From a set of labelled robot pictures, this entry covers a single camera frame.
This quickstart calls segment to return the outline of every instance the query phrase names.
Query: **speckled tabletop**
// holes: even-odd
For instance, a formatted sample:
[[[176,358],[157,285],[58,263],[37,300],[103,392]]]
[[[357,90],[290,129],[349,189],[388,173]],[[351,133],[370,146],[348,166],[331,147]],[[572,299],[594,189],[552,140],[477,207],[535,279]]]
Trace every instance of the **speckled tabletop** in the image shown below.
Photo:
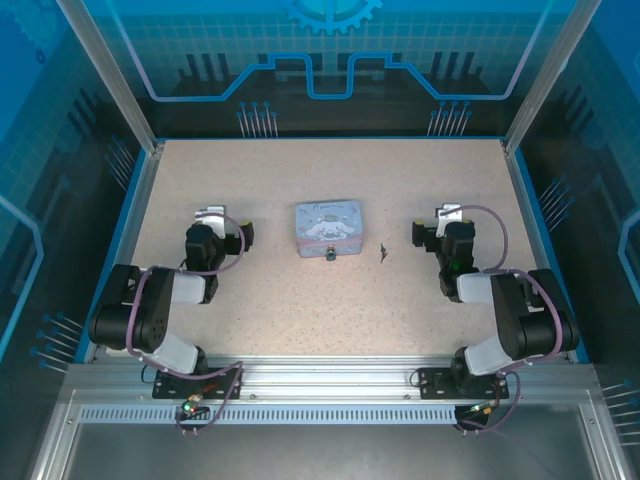
[[[362,206],[362,254],[300,258],[295,205],[344,199]],[[505,266],[534,268],[497,140],[172,140],[133,262],[177,267],[194,212],[223,204],[253,221],[255,244],[219,276],[211,304],[172,306],[177,335],[211,354],[452,353],[495,333],[495,320],[490,306],[447,300],[435,255],[411,244],[411,222],[445,202],[495,209],[509,231]],[[476,222],[476,266],[493,265],[497,223],[465,217]]]

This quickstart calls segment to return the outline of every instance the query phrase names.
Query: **gear logo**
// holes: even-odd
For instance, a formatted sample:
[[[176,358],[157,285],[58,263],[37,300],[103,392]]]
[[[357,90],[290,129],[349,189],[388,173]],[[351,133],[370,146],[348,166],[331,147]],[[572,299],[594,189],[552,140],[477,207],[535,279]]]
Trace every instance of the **gear logo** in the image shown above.
[[[336,30],[347,33],[349,27],[360,28],[362,19],[373,18],[373,9],[382,7],[381,0],[286,0],[289,19],[300,27],[311,27],[333,35]]]
[[[36,59],[44,63],[42,48],[53,40],[60,27],[53,0],[0,0],[0,12],[10,13],[20,30],[37,47]]]

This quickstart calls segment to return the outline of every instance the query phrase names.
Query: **blue acrylic panel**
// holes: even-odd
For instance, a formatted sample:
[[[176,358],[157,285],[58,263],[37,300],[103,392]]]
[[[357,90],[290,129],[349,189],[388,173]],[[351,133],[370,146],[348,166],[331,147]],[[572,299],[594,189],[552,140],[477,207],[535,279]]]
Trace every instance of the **blue acrylic panel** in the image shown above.
[[[0,2],[2,478],[27,478],[140,146],[55,2]]]
[[[573,5],[88,2],[157,134],[183,138],[504,135]],[[265,101],[277,133],[240,108]]]
[[[640,382],[639,15],[636,2],[602,3],[521,145],[605,385]]]

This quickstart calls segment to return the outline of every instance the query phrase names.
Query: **robotic arm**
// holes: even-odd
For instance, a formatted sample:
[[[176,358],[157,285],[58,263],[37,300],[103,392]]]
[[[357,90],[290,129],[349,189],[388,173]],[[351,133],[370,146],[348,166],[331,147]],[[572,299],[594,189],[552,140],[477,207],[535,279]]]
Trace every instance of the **robotic arm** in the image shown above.
[[[245,251],[253,245],[253,225],[242,227]],[[190,272],[218,270],[227,254],[240,253],[238,237],[221,235],[204,223],[192,225],[186,232],[186,267]],[[114,350],[126,348],[125,338],[141,269],[116,265],[89,323],[89,338]],[[169,333],[172,303],[207,304],[218,288],[217,275],[185,274],[170,268],[156,267],[144,285],[133,329],[133,348],[153,362],[184,374],[208,372],[204,351]]]
[[[475,226],[462,219],[460,205],[445,204],[436,210],[437,226],[414,222],[414,246],[435,253],[440,266],[442,293],[456,303],[493,305],[497,334],[487,340],[459,349],[450,374],[440,381],[466,398],[488,398],[498,373],[514,362],[546,355],[556,343],[556,328],[551,311],[539,292],[521,277],[508,271],[481,273],[473,266]],[[580,340],[577,324],[551,270],[528,272],[549,295],[562,326],[561,352],[575,349]]]

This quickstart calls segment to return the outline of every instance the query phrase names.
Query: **metal pin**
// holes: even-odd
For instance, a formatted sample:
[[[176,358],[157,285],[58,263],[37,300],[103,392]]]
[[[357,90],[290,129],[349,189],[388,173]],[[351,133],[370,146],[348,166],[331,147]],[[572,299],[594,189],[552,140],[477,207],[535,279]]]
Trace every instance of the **metal pin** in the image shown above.
[[[120,172],[122,178],[126,181],[126,183],[129,183],[129,178],[131,177],[131,175],[129,174],[129,170],[127,170],[127,168],[122,164],[122,160],[120,159],[120,157],[117,157],[115,154],[113,154],[113,157],[109,159],[109,157],[105,153],[105,158],[107,159],[107,162],[109,162],[109,165]]]
[[[458,136],[462,136],[464,135],[464,131],[467,128],[467,122],[469,122],[469,117],[472,115],[471,111],[468,111],[467,113],[465,113],[464,115],[464,122],[462,123],[462,128],[460,129],[460,133],[458,134]]]
[[[111,174],[111,176],[113,177],[113,179],[118,183],[118,185],[120,185],[120,188],[122,188],[125,192],[127,191],[127,187],[124,186],[124,184],[122,183],[122,180],[120,180],[120,178],[118,177],[118,175],[116,174],[115,170],[113,169],[113,167],[111,167],[109,169],[109,173]]]
[[[464,114],[467,111],[467,107],[471,105],[471,102],[469,100],[465,100],[462,103],[462,113],[460,114],[460,118],[458,119],[458,125],[456,125],[456,135],[458,134],[458,129],[460,128],[460,125],[462,124],[462,119],[464,118]]]
[[[120,140],[118,137],[116,137],[115,135],[112,135],[111,138],[113,138],[113,140],[116,142],[116,145],[118,146],[120,151],[123,153],[123,155],[127,157],[133,165],[135,165],[136,161],[129,153],[129,150],[127,150],[127,148],[125,147],[124,142]]]
[[[66,320],[69,323],[74,324],[76,327],[78,327],[80,330],[84,330],[84,326],[80,325],[78,322],[74,322],[73,320],[71,320],[70,318],[67,318],[64,316],[64,314],[62,312],[58,312],[56,314],[56,318],[58,320]]]
[[[111,167],[109,168],[109,173],[118,181],[118,183],[124,190],[127,189],[127,179],[123,177],[122,173],[120,173],[113,165],[111,165]]]
[[[258,102],[251,102],[251,106],[253,107],[253,114],[256,118],[256,123],[258,124],[258,135],[262,136],[262,132],[260,131],[260,120],[258,116]]]
[[[53,327],[51,329],[51,335],[54,335],[54,336],[57,335],[59,337],[64,338],[65,340],[69,340],[70,342],[79,343],[78,340],[76,340],[75,338],[70,337],[69,335],[65,335],[60,330],[58,330],[58,327]]]
[[[271,112],[271,118],[273,118],[273,131],[276,134],[276,138],[278,138],[278,120],[276,120],[277,116],[278,114],[276,112]]]
[[[244,126],[247,129],[247,136],[249,136],[249,121],[247,120],[247,112],[244,109],[244,107],[246,107],[247,104],[244,102],[240,102],[238,106],[242,109],[242,116],[244,117]]]
[[[445,136],[447,135],[447,130],[449,129],[449,123],[451,122],[451,119],[453,118],[453,111],[456,109],[456,106],[458,106],[458,101],[457,100],[452,100],[451,101],[451,111],[449,112],[449,115],[448,115],[448,118],[447,118],[447,126],[444,127]]]
[[[438,136],[440,136],[442,134],[442,127],[444,125],[444,121],[447,119],[447,117],[449,116],[449,112],[442,112],[442,120],[440,121],[440,128],[438,129]]]
[[[244,125],[242,125],[242,112],[236,112],[236,117],[238,117],[238,123],[240,124],[240,131],[242,132],[242,138],[247,138],[244,133]]]
[[[618,398],[618,397],[624,397],[626,395],[632,395],[634,393],[638,393],[640,392],[640,390],[629,390],[628,392],[624,392],[624,393],[618,393],[617,395],[610,395],[608,397],[604,397],[607,400],[609,400],[610,398]]]
[[[71,345],[67,345],[66,343],[61,342],[60,340],[57,340],[57,339],[55,339],[53,337],[50,337],[49,335],[46,335],[43,330],[38,330],[36,332],[36,338],[46,338],[47,340],[49,340],[49,341],[51,341],[53,343],[57,343],[58,345],[62,345],[63,347],[67,347],[68,349],[73,350],[74,352],[76,351],[76,347],[72,347]]]
[[[551,217],[551,219],[550,219],[547,223],[548,223],[548,224],[553,223],[553,221],[554,221],[557,217],[559,217],[559,216],[560,216],[560,214],[562,214],[564,211],[566,211],[566,210],[567,210],[567,208],[569,208],[569,207],[573,204],[573,202],[575,202],[575,201],[576,201],[576,197],[571,197],[571,198],[569,199],[569,201],[565,204],[565,206],[564,206],[564,207],[562,207],[562,209],[561,209],[561,210],[559,210],[558,212],[556,212],[556,213],[553,215],[553,217],[551,217],[551,215],[549,215],[549,216],[547,217],[547,218],[550,218],[550,217]]]
[[[640,424],[640,418],[637,419],[635,422],[614,423],[613,426],[614,427],[628,427],[630,425],[638,425],[638,424]]]
[[[128,175],[131,175],[133,173],[133,168],[131,168],[131,165],[129,165],[128,160],[124,158],[120,153],[116,152],[112,144],[109,144],[107,148],[113,154],[113,156],[119,161],[119,164],[124,168],[124,170],[128,172]]]
[[[560,180],[558,180],[557,178],[554,178],[553,180],[551,180],[551,183],[549,184],[549,186],[545,188],[544,192],[542,192],[538,197],[538,202],[540,202],[544,197],[546,197],[547,194],[552,193],[553,190],[558,188],[559,183],[560,183]]]
[[[48,360],[53,360],[54,362],[60,362],[60,363],[64,363],[65,365],[69,365],[69,362],[65,362],[64,360],[60,360],[59,358],[52,357],[51,355],[47,355],[46,353],[39,352],[36,347],[31,347],[31,350],[29,350],[29,354],[32,357],[35,357],[36,355],[39,355],[39,356],[41,356],[43,358],[46,358]]]
[[[124,173],[123,168],[118,166],[118,162],[115,161],[114,159],[112,159],[111,157],[109,157],[108,154],[104,154],[104,158],[107,161],[107,163],[111,166],[111,168],[113,169],[114,172],[117,173],[118,178],[126,185],[129,183],[128,179],[127,179],[127,175]]]
[[[67,353],[67,352],[63,352],[62,350],[54,347],[50,343],[47,343],[44,346],[44,351],[47,352],[47,353],[57,353],[58,355],[64,355],[65,357],[69,357],[71,360],[74,359],[73,355],[71,355],[70,353]]]
[[[549,187],[547,187],[547,189],[542,193],[542,195],[540,195],[540,197],[538,198],[538,203],[542,204],[542,202],[546,202],[547,199],[553,194],[553,192],[556,191],[556,189],[562,185],[562,183],[567,179],[567,174],[563,173],[562,176],[560,177],[559,180],[556,181],[555,185],[552,183],[552,185],[550,185]]]
[[[640,410],[634,410],[633,412],[625,412],[625,413],[616,413],[615,415],[611,415],[611,418],[615,417],[625,417],[627,415],[639,414]]]
[[[613,390],[614,388],[620,388],[620,387],[631,388],[631,386],[632,386],[631,380],[629,380],[628,378],[625,378],[622,383],[618,383],[617,385],[611,385],[610,387],[603,388],[602,391],[607,392],[609,390]]]
[[[440,100],[440,110],[438,110],[438,115],[436,115],[436,124],[433,126],[434,129],[438,128],[438,120],[440,120],[440,114],[442,114],[442,109],[447,104],[444,100]]]
[[[546,198],[540,204],[542,212],[549,211],[549,207],[555,205],[559,200],[562,200],[564,194],[568,192],[567,188],[565,188],[562,192],[555,191],[546,196]]]
[[[452,137],[453,136],[453,129],[456,125],[456,122],[458,122],[458,117],[460,117],[460,112],[458,110],[456,110],[455,112],[453,112],[453,116],[455,117],[453,119],[453,122],[451,123],[451,130],[449,130],[449,136]]]
[[[67,373],[66,370],[63,370],[62,368],[54,367],[53,365],[49,365],[44,360],[40,360],[40,368],[50,368],[51,370],[55,370],[56,372]]]
[[[75,328],[67,327],[63,323],[55,321],[53,318],[51,318],[51,315],[49,315],[48,313],[45,313],[42,316],[42,321],[44,321],[45,323],[49,322],[49,323],[53,323],[54,325],[58,325],[60,328],[64,328],[65,330],[68,330],[71,333],[75,333],[76,335],[81,335],[82,334],[82,332],[79,332]]]
[[[562,207],[564,207],[567,204],[567,202],[565,202],[564,198],[560,200],[560,202],[558,203],[558,205],[556,205],[555,207],[553,207],[551,209],[551,212],[549,212],[548,214],[545,215],[545,219],[544,221],[548,223],[548,220],[553,218],[553,216],[555,216],[556,213],[558,213],[558,210]]]
[[[565,193],[569,193],[571,191],[571,187],[568,186],[564,189],[564,191],[556,197],[553,202],[548,202],[544,207],[542,207],[542,215],[544,216],[546,213],[549,213],[551,207],[553,207],[556,203],[563,199]]]
[[[253,132],[253,138],[258,138],[256,135],[256,126],[253,123],[253,112],[247,113],[247,117],[249,117],[249,121],[251,122],[251,131]]]
[[[271,129],[271,115],[269,115],[269,107],[271,106],[271,104],[269,102],[264,102],[262,105],[264,105],[264,109],[267,112],[267,124],[269,125],[269,135],[273,137],[273,130]]]
[[[264,117],[267,114],[264,112],[260,112],[260,120],[262,120],[262,129],[264,130],[264,138],[267,138],[269,135],[267,135],[267,124],[264,121]]]
[[[433,125],[433,120],[436,118],[437,114],[438,112],[436,112],[435,110],[431,112],[431,118],[429,119],[429,127],[427,127],[427,136],[431,135],[431,126]]]
[[[558,225],[560,225],[563,221],[565,221],[567,218],[569,218],[569,212],[564,212],[564,215],[562,215],[562,217],[560,217],[560,219],[553,224],[553,226],[549,229],[549,233],[553,232],[556,227]]]
[[[640,402],[638,402],[638,399],[636,397],[633,397],[628,402],[616,403],[615,405],[609,405],[608,408],[609,408],[609,410],[611,410],[612,408],[620,408],[620,407],[628,407],[628,406],[632,406],[633,408],[638,408],[638,407],[640,407]]]

